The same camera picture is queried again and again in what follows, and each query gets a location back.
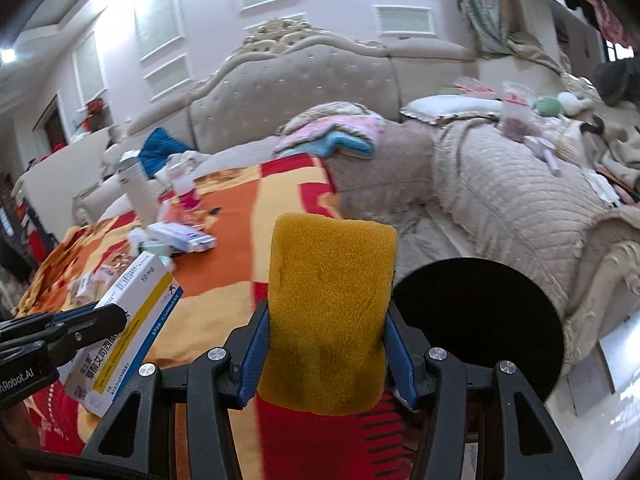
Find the blue yellow medicine box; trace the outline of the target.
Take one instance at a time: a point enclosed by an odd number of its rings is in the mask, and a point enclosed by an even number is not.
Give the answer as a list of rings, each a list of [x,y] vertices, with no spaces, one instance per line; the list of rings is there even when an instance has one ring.
[[[101,307],[116,304],[124,310],[124,329],[80,350],[62,367],[65,393],[88,412],[104,416],[137,373],[181,296],[182,288],[160,257],[138,255],[99,301]]]

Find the yellow sponge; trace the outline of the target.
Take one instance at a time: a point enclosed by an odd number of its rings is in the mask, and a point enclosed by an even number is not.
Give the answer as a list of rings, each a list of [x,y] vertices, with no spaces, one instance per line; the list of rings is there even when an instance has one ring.
[[[345,416],[382,396],[383,333],[397,252],[388,224],[282,214],[272,232],[266,402]]]

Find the white blue long box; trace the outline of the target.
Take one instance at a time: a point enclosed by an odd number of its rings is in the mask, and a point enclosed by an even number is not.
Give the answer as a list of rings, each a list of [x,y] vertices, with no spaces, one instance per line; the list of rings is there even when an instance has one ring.
[[[217,246],[217,239],[203,231],[177,222],[155,222],[146,227],[149,237],[168,245],[178,252],[207,252]]]

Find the black trash bin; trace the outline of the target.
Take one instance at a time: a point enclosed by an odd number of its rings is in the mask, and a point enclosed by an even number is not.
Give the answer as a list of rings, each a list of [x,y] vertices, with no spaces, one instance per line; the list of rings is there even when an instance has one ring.
[[[472,257],[427,263],[394,286],[392,300],[408,326],[460,361],[514,363],[540,400],[560,379],[558,312],[537,284],[510,266]]]

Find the pink wet wipes pack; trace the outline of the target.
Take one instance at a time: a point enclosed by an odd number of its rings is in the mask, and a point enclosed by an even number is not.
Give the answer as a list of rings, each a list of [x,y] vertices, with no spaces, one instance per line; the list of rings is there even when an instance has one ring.
[[[86,272],[78,278],[73,289],[75,304],[88,304],[99,300],[134,262],[127,254],[113,254],[103,261],[94,271]]]

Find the teal tissue pack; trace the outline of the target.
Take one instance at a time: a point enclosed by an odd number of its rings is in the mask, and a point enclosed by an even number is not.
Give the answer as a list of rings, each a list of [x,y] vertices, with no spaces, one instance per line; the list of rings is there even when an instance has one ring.
[[[137,258],[142,252],[149,252],[150,254],[157,256],[163,263],[165,268],[174,273],[176,270],[176,264],[172,255],[172,248],[152,238],[149,234],[141,228],[134,228],[127,235],[127,243],[129,245],[129,255]]]

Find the beige thermos bottle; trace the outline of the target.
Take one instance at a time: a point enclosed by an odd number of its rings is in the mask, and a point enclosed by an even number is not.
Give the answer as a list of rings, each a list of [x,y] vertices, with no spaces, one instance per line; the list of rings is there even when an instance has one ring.
[[[155,223],[160,205],[139,159],[123,159],[117,165],[116,176],[142,226]]]

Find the red orange patterned blanket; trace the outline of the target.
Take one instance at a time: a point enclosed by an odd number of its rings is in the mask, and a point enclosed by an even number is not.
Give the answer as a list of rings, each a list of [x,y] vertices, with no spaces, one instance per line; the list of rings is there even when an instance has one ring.
[[[182,252],[171,273],[182,296],[138,370],[147,375],[192,363],[224,345],[232,330],[250,322],[262,300],[268,302],[272,232],[282,214],[318,214],[342,219],[334,186],[322,162],[296,155],[202,177],[196,216],[217,239],[207,252]],[[6,454],[1,474],[25,478],[47,471],[80,479],[92,471],[81,458],[102,417],[65,393],[58,380],[28,397],[30,441]],[[403,479],[401,420],[383,388],[370,410],[323,416],[280,408],[258,394],[241,411],[229,412],[241,479]],[[186,448],[186,409],[176,407],[176,479],[192,479]]]

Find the white pink pill bottle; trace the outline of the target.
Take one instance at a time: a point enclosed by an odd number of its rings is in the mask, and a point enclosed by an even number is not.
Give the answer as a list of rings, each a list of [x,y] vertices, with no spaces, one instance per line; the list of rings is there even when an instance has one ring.
[[[172,189],[181,207],[185,210],[198,208],[201,203],[191,170],[184,162],[177,162],[168,168]]]

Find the blue jacket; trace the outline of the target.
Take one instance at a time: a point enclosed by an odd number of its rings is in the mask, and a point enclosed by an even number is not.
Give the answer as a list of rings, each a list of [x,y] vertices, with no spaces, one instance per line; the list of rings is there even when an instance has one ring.
[[[170,155],[186,151],[190,151],[186,144],[170,136],[165,128],[157,127],[144,141],[138,159],[146,176],[151,179],[166,165]]]

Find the beige tufted sofa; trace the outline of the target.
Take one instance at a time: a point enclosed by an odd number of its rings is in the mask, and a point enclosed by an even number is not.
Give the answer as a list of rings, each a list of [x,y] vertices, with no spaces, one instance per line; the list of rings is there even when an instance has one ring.
[[[288,123],[346,102],[373,110],[383,131],[371,159],[333,155],[341,213],[378,217],[406,232],[436,214],[474,255],[527,275],[552,300],[576,364],[639,309],[639,211],[610,206],[590,183],[585,133],[569,119],[538,119],[554,147],[554,176],[525,145],[505,138],[499,116],[474,105],[429,115],[412,90],[432,93],[472,68],[468,49],[440,40],[354,41],[297,18],[253,29],[220,69],[166,96],[118,130],[137,150],[156,128],[201,152],[200,174],[273,159]]]

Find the pink blue folded blankets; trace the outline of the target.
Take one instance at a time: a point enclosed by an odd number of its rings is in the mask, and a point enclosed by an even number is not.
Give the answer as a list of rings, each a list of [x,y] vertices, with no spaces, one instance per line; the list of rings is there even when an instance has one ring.
[[[281,126],[273,156],[334,154],[370,159],[386,128],[385,119],[366,106],[346,101],[322,103]]]

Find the white cushion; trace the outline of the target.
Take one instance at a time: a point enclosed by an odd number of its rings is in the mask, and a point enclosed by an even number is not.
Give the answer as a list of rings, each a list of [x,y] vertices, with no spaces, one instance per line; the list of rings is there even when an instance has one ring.
[[[400,114],[427,125],[441,127],[455,120],[496,119],[500,117],[501,111],[502,103],[497,100],[439,94],[411,101],[400,110]]]

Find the green plush toy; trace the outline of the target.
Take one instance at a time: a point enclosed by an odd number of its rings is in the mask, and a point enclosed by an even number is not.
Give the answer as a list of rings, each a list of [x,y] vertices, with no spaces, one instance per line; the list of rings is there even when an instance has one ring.
[[[559,117],[564,108],[556,96],[540,96],[536,99],[533,110],[541,117]]]

